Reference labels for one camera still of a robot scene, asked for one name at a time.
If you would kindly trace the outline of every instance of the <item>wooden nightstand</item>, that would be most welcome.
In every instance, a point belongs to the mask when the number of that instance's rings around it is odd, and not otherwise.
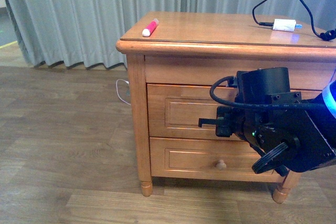
[[[142,37],[154,18],[159,26]],[[249,144],[216,137],[214,127],[197,126],[198,118],[216,117],[209,88],[238,70],[287,67],[291,88],[304,99],[315,97],[333,77],[334,41],[322,41],[307,24],[295,33],[272,31],[251,15],[151,12],[120,38],[117,49],[127,54],[143,195],[152,194],[152,176],[162,176],[275,182],[274,200],[286,199],[300,174],[254,174],[251,166],[260,157]],[[218,94],[233,100],[236,90],[222,87]]]

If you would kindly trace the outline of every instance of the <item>nightstand top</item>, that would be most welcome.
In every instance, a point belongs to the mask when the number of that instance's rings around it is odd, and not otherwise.
[[[159,25],[150,37],[143,37],[142,30],[154,18]],[[257,15],[262,22],[275,18],[285,17]],[[259,26],[252,14],[149,12],[120,38],[117,49],[126,54],[179,51],[180,55],[206,55],[211,48],[213,54],[271,54],[287,59],[301,55],[313,61],[336,62],[336,40],[323,41],[314,35],[310,24],[298,23],[303,28],[291,33]]]

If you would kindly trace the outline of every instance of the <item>gray curtain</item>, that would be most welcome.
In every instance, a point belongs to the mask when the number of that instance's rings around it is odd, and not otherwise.
[[[115,49],[117,40],[152,10],[244,13],[262,0],[7,0],[19,45],[27,62],[86,67],[125,63]],[[304,0],[316,26],[336,28],[336,0]],[[298,0],[270,0],[258,14],[287,15],[309,23]]]

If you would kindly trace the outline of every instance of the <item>drawer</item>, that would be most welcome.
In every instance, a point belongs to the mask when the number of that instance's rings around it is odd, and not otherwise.
[[[240,141],[232,135],[230,138],[217,137],[214,125],[198,127],[199,118],[216,118],[220,105],[209,96],[210,87],[148,84],[149,135],[154,137],[175,137],[195,139],[230,139]],[[233,101],[237,89],[220,87],[216,94]],[[302,91],[304,99],[314,98],[320,92]]]
[[[150,147],[152,176],[264,182],[283,179],[274,171],[256,175],[251,167],[260,156],[246,142],[151,137]]]
[[[287,67],[292,89],[322,90],[333,76],[336,64],[248,59],[214,59],[205,57],[145,56],[147,83],[212,85],[238,70]]]

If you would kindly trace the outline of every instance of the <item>bottom drawer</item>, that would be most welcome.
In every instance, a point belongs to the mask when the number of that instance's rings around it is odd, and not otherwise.
[[[274,171],[256,175],[260,156],[246,142],[150,138],[152,176],[281,182]]]

